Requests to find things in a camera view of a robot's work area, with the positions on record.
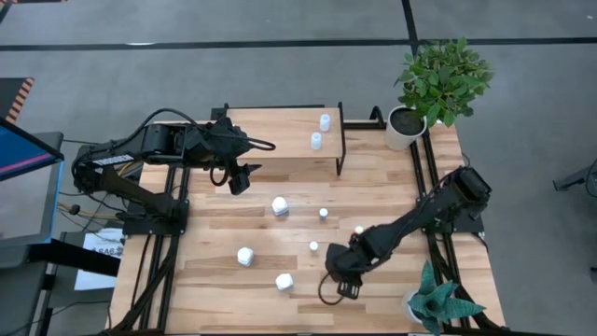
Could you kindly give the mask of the white paper sheet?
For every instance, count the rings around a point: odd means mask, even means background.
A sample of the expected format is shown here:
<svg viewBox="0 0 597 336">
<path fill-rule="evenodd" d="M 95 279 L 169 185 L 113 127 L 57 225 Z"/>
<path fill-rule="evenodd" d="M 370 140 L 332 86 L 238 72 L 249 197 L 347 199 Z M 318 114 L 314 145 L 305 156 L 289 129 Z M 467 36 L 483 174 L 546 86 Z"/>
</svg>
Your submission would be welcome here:
<svg viewBox="0 0 597 336">
<path fill-rule="evenodd" d="M 106 228 L 95 233 L 86 233 L 83 248 L 121 259 L 124 244 L 122 229 Z M 75 291 L 114 288 L 116 277 L 79 270 L 76 274 Z"/>
</svg>

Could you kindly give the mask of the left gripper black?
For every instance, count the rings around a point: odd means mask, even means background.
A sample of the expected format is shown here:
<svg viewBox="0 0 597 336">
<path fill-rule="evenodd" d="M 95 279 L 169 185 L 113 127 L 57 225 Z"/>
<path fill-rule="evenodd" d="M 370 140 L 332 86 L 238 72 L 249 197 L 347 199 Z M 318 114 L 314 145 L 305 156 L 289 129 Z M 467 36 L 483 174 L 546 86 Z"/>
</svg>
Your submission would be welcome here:
<svg viewBox="0 0 597 336">
<path fill-rule="evenodd" d="M 250 187 L 250 174 L 262 167 L 261 164 L 240 165 L 237 162 L 237 158 L 251 148 L 246 134 L 233 126 L 228 118 L 207 122 L 204 127 L 205 139 L 214 153 L 209 160 L 212 184 L 216 187 L 228 184 L 232 195 L 242 194 Z"/>
</svg>

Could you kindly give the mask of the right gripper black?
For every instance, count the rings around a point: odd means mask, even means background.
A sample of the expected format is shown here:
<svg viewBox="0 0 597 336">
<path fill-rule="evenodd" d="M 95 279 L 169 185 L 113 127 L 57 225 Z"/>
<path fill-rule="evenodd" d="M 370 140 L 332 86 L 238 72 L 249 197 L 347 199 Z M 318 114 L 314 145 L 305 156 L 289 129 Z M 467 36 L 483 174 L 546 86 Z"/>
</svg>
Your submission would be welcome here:
<svg viewBox="0 0 597 336">
<path fill-rule="evenodd" d="M 354 241 L 350 245 L 332 243 L 326 251 L 326 270 L 331 278 L 338 282 L 337 292 L 343 298 L 348 296 L 348 285 L 362 273 L 371 270 L 373 249 L 369 242 Z M 353 281 L 349 284 L 349 298 L 357 299 L 362 283 Z"/>
</svg>

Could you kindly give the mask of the snake plant small white pot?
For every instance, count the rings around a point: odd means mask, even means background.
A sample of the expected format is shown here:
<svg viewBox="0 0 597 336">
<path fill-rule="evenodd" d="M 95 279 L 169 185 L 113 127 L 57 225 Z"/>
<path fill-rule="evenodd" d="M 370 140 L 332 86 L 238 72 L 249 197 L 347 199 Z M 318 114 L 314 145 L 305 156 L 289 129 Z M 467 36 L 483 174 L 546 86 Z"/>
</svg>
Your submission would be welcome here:
<svg viewBox="0 0 597 336">
<path fill-rule="evenodd" d="M 434 336 L 440 336 L 442 323 L 447 324 L 452 319 L 469 317 L 485 310 L 484 306 L 472 301 L 454 298 L 452 294 L 459 286 L 452 280 L 438 285 L 434 268 L 427 261 L 423 266 L 419 288 L 402 299 L 403 309 L 412 322 L 423 325 Z"/>
</svg>

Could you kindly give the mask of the black stand beam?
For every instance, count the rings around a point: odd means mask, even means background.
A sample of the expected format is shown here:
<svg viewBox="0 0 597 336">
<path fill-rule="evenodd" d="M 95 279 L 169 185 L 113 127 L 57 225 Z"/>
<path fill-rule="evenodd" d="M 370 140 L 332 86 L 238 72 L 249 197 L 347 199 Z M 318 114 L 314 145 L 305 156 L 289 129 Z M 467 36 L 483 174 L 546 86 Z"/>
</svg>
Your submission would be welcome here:
<svg viewBox="0 0 597 336">
<path fill-rule="evenodd" d="M 27 259 L 109 276 L 117 276 L 120 265 L 118 258 L 55 239 L 47 244 L 30 245 Z"/>
</svg>

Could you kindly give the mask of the wooden shelf black metal legs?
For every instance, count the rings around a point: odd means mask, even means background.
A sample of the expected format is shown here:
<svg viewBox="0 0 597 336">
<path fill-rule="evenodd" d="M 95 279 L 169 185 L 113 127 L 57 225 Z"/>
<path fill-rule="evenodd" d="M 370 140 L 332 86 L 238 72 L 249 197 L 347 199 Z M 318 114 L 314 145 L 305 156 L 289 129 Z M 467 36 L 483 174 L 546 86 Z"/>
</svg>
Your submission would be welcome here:
<svg viewBox="0 0 597 336">
<path fill-rule="evenodd" d="M 319 121 L 322 114 L 329 114 L 331 126 L 322 132 Z M 342 105 L 231 107 L 224 105 L 211 111 L 211 119 L 228 117 L 249 136 L 276 145 L 273 151 L 252 149 L 242 155 L 246 161 L 262 160 L 331 160 L 336 163 L 336 173 L 341 174 L 346 156 L 344 116 Z M 311 135 L 323 135 L 320 150 L 311 148 Z"/>
</svg>

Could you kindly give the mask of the black metal rig frame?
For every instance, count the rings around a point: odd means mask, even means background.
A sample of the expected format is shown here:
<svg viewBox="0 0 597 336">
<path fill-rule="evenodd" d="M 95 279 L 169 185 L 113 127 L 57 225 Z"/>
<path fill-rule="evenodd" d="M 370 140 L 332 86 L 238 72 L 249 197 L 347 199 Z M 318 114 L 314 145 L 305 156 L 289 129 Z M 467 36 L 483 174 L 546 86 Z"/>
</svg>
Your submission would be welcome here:
<svg viewBox="0 0 597 336">
<path fill-rule="evenodd" d="M 356 226 L 391 222 L 430 189 L 426 151 L 393 151 L 376 120 L 350 121 L 341 174 L 333 160 L 263 160 L 248 191 L 233 196 L 194 170 L 187 230 L 174 267 L 165 332 L 385 333 L 418 331 L 402 299 L 415 290 L 429 257 L 425 235 L 404 239 L 393 257 L 366 274 L 357 300 L 340 300 L 326 278 L 326 249 Z M 273 214 L 284 197 L 289 211 Z M 326 220 L 319 210 L 328 211 Z M 312 252 L 309 243 L 319 244 Z M 251 248 L 250 267 L 237 261 Z M 294 285 L 280 291 L 276 277 Z"/>
</svg>

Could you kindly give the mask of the black orange striped mat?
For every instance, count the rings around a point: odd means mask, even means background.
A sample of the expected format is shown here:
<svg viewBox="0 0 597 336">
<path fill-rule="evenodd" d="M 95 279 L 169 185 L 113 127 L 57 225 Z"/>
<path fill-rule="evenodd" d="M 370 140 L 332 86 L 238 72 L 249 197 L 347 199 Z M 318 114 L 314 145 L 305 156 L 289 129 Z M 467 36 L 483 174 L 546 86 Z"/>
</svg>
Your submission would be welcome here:
<svg viewBox="0 0 597 336">
<path fill-rule="evenodd" d="M 34 83 L 33 77 L 0 77 L 0 119 L 17 122 Z"/>
</svg>

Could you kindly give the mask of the leafy green plant white pot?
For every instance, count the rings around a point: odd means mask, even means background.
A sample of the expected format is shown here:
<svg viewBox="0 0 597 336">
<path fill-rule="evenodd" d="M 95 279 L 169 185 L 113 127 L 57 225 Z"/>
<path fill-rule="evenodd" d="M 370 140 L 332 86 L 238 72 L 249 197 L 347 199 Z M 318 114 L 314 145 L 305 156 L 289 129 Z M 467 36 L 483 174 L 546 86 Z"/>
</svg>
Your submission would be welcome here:
<svg viewBox="0 0 597 336">
<path fill-rule="evenodd" d="M 405 68 L 395 84 L 399 106 L 388 115 L 386 145 L 399 150 L 440 123 L 448 128 L 459 117 L 474 115 L 472 102 L 491 85 L 490 63 L 467 46 L 467 40 L 433 42 L 404 56 Z"/>
</svg>

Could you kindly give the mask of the computer monitor blue screen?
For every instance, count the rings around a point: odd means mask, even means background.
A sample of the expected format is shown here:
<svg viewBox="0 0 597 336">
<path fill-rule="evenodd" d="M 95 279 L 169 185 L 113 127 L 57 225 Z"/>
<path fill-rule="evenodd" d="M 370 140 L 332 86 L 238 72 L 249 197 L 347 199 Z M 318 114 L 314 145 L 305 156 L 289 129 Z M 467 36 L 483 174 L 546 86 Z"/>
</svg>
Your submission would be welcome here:
<svg viewBox="0 0 597 336">
<path fill-rule="evenodd" d="M 51 239 L 62 182 L 63 133 L 27 133 L 0 119 L 0 247 Z"/>
</svg>

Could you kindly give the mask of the grey chair base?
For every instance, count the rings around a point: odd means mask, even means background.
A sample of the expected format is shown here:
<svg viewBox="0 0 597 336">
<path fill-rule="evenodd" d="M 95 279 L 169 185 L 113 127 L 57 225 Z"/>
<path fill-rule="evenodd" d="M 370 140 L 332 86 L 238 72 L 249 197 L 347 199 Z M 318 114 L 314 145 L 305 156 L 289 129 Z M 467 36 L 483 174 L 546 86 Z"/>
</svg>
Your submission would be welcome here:
<svg viewBox="0 0 597 336">
<path fill-rule="evenodd" d="M 586 193 L 597 200 L 597 158 L 587 167 L 563 178 L 552 181 L 557 191 L 567 191 L 576 185 L 582 185 Z"/>
</svg>

